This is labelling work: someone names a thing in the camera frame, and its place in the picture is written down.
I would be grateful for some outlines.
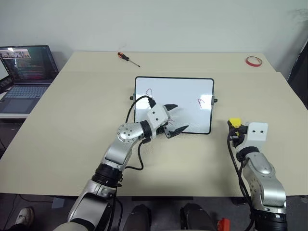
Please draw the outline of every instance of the person's leg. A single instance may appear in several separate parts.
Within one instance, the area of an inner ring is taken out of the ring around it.
[[[26,231],[34,220],[34,210],[31,207],[20,210],[15,224],[6,231]]]
[[[190,204],[180,211],[181,229],[216,231],[212,218],[199,205]]]
[[[150,231],[151,211],[145,205],[134,207],[128,216],[123,231]]]

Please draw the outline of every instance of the beige tabletop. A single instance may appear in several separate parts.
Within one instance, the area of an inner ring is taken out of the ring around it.
[[[145,168],[125,170],[118,195],[241,195],[226,144],[230,117],[267,122],[262,152],[287,195],[308,194],[308,112],[262,54],[127,55],[141,68],[115,53],[73,54],[0,160],[0,192],[79,195],[125,120],[134,78],[158,76],[214,79],[211,133],[160,135],[143,145]],[[248,66],[249,55],[263,65]],[[136,148],[129,165],[139,166]]]

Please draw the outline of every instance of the red screwdriver handle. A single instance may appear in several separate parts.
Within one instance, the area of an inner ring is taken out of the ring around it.
[[[123,54],[122,52],[118,52],[117,55],[118,55],[121,59],[124,59],[124,60],[126,60],[126,61],[129,61],[129,58],[128,58],[125,54]]]

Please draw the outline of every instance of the laptop screen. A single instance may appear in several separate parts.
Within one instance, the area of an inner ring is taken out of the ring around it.
[[[49,46],[0,47],[0,59],[15,83],[52,82],[59,73]]]

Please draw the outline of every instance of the whiteboard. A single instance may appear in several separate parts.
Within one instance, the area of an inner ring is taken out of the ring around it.
[[[185,125],[185,133],[209,134],[211,131],[214,80],[211,78],[136,77],[135,97],[152,97],[159,104],[176,104],[169,111],[167,128],[174,131]],[[135,105],[135,121],[145,120],[150,109],[148,99]]]

